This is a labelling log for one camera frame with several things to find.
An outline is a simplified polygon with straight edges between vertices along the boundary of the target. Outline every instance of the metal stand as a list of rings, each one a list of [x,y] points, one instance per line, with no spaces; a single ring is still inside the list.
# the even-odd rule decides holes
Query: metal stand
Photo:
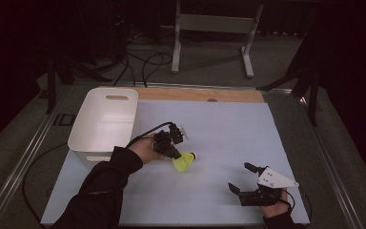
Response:
[[[254,41],[257,25],[263,5],[257,7],[254,18],[239,18],[239,17],[222,17],[210,15],[194,15],[180,13],[180,0],[176,0],[176,19],[175,19],[175,37],[172,61],[172,73],[179,72],[180,49],[179,41],[180,31],[221,31],[248,34],[248,42],[245,47],[242,47],[242,58],[245,66],[246,76],[254,77],[251,58],[249,52]]]

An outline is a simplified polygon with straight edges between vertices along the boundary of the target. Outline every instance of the white paper sheet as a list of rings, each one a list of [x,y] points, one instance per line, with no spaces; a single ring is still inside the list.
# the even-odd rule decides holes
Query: white paper sheet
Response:
[[[195,152],[197,159],[185,173],[178,173],[167,158],[153,161],[131,175],[124,192],[122,225],[262,223],[259,208],[242,207],[228,182],[242,191],[257,188],[257,174],[245,169],[244,162],[270,166],[295,179],[265,103],[140,100],[137,115],[141,133],[168,121],[183,125],[190,139],[175,147]],[[88,172],[70,151],[42,223],[52,224],[59,218]],[[288,191],[295,198],[294,221],[308,223],[298,190]]]

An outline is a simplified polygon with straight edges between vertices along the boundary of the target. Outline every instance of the yellow object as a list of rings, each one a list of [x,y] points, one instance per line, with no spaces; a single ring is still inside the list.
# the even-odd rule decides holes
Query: yellow object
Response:
[[[184,152],[180,152],[180,154],[182,155],[180,158],[178,159],[172,159],[172,163],[174,168],[180,172],[183,173],[185,172],[190,164],[192,164],[192,162],[195,160],[195,154],[194,153],[184,153]]]

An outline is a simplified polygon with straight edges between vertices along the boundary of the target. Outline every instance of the white plastic bin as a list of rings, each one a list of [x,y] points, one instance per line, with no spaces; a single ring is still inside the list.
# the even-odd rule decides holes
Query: white plastic bin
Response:
[[[90,90],[73,124],[68,146],[88,168],[109,160],[114,146],[125,147],[131,141],[137,104],[138,92],[132,89]]]

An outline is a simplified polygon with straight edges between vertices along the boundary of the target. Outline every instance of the table leg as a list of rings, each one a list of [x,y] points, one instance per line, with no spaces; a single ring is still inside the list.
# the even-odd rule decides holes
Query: table leg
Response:
[[[172,73],[179,72],[180,62],[180,0],[176,0],[176,18],[174,26],[174,49],[172,59]]]
[[[263,5],[257,7],[256,14],[254,15],[254,20],[251,25],[251,30],[249,32],[248,43],[246,47],[242,47],[242,58],[243,64],[245,65],[246,76],[249,78],[254,77],[254,70],[252,68],[251,58],[249,56],[249,51],[251,49],[252,43],[254,42],[254,35],[256,34],[257,25],[260,19],[261,12],[263,11]]]

